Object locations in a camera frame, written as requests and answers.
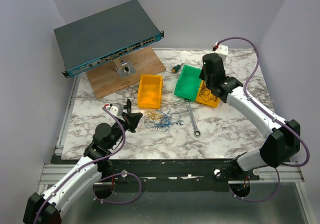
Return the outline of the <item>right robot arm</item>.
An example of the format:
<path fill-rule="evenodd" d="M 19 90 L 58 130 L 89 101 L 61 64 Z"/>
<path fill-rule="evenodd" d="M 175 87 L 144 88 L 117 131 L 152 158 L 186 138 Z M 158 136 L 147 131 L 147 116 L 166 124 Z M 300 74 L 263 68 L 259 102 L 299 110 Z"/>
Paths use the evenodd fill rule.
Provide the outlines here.
<path fill-rule="evenodd" d="M 218 54 L 206 54 L 202 59 L 199 78 L 206 87 L 214 96 L 237 109 L 265 138 L 260 149 L 246 152 L 232 162 L 230 174 L 234 179 L 243 179 L 254 168 L 276 168 L 299 152 L 301 128 L 295 120 L 286 121 L 261 103 L 255 106 L 257 100 L 244 93 L 242 83 L 226 75 L 223 60 Z"/>

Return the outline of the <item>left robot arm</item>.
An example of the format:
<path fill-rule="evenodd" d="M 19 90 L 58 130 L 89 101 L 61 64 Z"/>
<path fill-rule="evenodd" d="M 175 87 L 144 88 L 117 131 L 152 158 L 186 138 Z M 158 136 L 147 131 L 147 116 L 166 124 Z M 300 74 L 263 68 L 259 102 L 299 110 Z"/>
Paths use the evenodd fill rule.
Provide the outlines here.
<path fill-rule="evenodd" d="M 114 180 L 109 158 L 119 139 L 126 141 L 126 131 L 134 133 L 142 113 L 123 113 L 112 116 L 115 124 L 99 124 L 92 143 L 85 149 L 77 164 L 56 184 L 42 194 L 33 193 L 26 204 L 24 223 L 61 223 L 68 208 L 97 182 Z"/>

